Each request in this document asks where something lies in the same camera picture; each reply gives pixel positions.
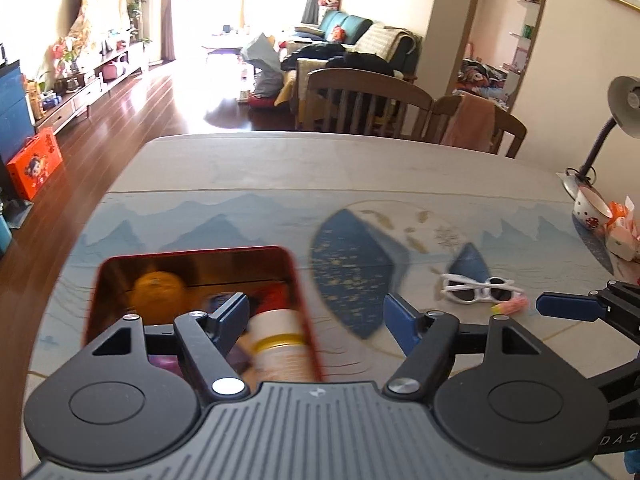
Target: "pink towel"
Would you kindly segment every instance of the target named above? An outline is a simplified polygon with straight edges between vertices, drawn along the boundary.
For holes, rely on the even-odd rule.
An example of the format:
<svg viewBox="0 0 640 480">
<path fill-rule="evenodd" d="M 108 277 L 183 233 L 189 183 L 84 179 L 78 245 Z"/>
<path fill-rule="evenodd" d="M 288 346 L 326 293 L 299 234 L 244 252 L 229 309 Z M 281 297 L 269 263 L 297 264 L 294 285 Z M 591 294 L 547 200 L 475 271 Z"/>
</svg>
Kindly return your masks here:
<svg viewBox="0 0 640 480">
<path fill-rule="evenodd" d="M 495 105 L 489 99 L 462 94 L 458 110 L 442 137 L 444 146 L 488 152 L 494 135 Z"/>
</svg>

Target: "coffee table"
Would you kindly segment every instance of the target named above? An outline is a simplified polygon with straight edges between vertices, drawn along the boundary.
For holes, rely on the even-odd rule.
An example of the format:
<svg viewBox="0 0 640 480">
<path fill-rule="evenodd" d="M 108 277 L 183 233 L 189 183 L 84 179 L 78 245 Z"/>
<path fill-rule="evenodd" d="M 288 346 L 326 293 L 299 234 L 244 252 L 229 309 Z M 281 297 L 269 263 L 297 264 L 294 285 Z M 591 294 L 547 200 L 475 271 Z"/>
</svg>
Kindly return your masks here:
<svg viewBox="0 0 640 480">
<path fill-rule="evenodd" d="M 222 33 L 209 36 L 202 45 L 209 54 L 240 54 L 240 51 L 249 42 L 248 34 Z"/>
</svg>

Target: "gold band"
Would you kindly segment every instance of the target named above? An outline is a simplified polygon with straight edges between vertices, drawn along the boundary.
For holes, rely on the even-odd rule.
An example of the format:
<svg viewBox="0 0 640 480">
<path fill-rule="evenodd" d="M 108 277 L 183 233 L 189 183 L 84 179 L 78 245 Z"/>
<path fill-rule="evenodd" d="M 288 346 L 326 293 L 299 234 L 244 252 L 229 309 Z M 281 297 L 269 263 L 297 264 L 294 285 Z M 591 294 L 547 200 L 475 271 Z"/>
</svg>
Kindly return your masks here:
<svg viewBox="0 0 640 480">
<path fill-rule="evenodd" d="M 303 344 L 305 344 L 305 338 L 301 334 L 276 334 L 258 341 L 254 345 L 254 353 L 257 354 L 276 346 Z"/>
</svg>

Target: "red cushion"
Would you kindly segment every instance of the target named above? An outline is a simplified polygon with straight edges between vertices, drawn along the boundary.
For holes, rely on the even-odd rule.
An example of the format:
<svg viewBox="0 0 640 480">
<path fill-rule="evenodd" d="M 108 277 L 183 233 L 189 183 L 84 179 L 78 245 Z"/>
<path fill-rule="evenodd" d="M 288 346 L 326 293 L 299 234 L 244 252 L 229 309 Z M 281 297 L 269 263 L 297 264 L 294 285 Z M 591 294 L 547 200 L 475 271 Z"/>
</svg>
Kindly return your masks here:
<svg viewBox="0 0 640 480">
<path fill-rule="evenodd" d="M 336 25 L 330 34 L 331 41 L 338 41 L 339 43 L 342 43 L 346 37 L 347 33 L 340 25 Z"/>
<path fill-rule="evenodd" d="M 273 108 L 276 103 L 276 97 L 256 97 L 253 94 L 249 95 L 247 104 L 251 108 Z"/>
</svg>

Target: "drawer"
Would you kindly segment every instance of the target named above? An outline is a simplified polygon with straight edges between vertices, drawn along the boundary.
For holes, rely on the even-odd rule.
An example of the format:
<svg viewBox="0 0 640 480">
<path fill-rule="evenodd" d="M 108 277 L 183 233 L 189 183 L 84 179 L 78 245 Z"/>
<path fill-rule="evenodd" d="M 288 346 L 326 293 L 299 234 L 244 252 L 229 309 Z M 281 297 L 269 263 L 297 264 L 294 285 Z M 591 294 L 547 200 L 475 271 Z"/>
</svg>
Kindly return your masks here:
<svg viewBox="0 0 640 480">
<path fill-rule="evenodd" d="M 42 121 L 42 124 L 38 126 L 38 131 L 47 126 L 53 128 L 56 133 L 71 117 L 74 115 L 74 106 L 71 101 L 67 101 L 62 106 L 59 106 L 52 111 L 51 115 Z"/>
<path fill-rule="evenodd" d="M 100 79 L 96 78 L 74 96 L 74 110 L 81 110 L 85 106 L 92 104 L 101 94 Z"/>
</svg>

